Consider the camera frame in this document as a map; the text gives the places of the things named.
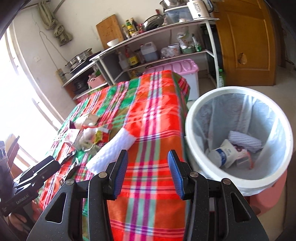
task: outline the white bowl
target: white bowl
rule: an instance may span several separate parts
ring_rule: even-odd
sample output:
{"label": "white bowl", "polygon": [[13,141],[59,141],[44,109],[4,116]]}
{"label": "white bowl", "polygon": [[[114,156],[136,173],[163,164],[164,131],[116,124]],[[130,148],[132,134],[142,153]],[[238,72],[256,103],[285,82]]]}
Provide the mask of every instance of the white bowl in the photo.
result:
{"label": "white bowl", "polygon": [[111,40],[110,42],[108,42],[107,45],[109,47],[113,47],[113,46],[115,46],[118,43],[119,43],[119,39],[114,39],[114,40]]}

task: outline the white trash can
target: white trash can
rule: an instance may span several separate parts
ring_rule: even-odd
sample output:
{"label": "white trash can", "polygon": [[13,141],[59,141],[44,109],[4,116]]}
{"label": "white trash can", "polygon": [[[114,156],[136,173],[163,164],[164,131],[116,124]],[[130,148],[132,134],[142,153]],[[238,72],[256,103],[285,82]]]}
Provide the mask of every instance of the white trash can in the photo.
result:
{"label": "white trash can", "polygon": [[[252,154],[254,168],[218,168],[205,155],[218,148],[229,131],[262,141],[263,149]],[[271,187],[287,169],[293,152],[290,123],[281,108],[264,94],[245,87],[229,86],[201,96],[190,108],[185,124],[189,162],[206,178],[229,178],[244,196]]]}

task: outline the wooden cutting board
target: wooden cutting board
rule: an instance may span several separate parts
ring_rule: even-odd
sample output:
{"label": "wooden cutting board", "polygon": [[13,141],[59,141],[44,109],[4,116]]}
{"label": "wooden cutting board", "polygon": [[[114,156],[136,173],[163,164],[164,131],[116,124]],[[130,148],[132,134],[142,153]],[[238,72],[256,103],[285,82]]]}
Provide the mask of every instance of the wooden cutting board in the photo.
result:
{"label": "wooden cutting board", "polygon": [[98,30],[104,49],[109,48],[107,43],[111,40],[119,39],[119,42],[124,40],[115,14],[98,23],[96,29]]}

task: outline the pink basket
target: pink basket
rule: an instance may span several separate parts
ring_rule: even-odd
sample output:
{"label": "pink basket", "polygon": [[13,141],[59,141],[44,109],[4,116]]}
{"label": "pink basket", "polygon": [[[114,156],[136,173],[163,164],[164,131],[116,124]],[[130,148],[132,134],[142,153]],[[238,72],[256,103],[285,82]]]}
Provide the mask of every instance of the pink basket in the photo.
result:
{"label": "pink basket", "polygon": [[103,75],[100,75],[96,78],[92,78],[90,79],[88,82],[88,85],[93,89],[98,87],[99,85],[102,85],[105,83],[105,78],[103,77]]}

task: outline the metal screw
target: metal screw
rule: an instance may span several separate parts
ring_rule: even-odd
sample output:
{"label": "metal screw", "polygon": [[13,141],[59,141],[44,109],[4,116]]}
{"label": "metal screw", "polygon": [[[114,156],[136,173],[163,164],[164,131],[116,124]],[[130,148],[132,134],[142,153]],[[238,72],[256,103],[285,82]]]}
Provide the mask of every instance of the metal screw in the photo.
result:
{"label": "metal screw", "polygon": [[66,181],[66,184],[67,185],[72,185],[74,183],[74,180],[73,179],[68,179],[67,181]]}
{"label": "metal screw", "polygon": [[224,178],[223,183],[226,185],[229,185],[231,183],[231,181],[228,178]]}
{"label": "metal screw", "polygon": [[190,176],[192,176],[192,177],[198,177],[198,172],[191,172],[190,173]]}
{"label": "metal screw", "polygon": [[104,177],[106,177],[107,176],[107,173],[106,172],[100,172],[99,173],[99,177],[100,178],[104,178]]}

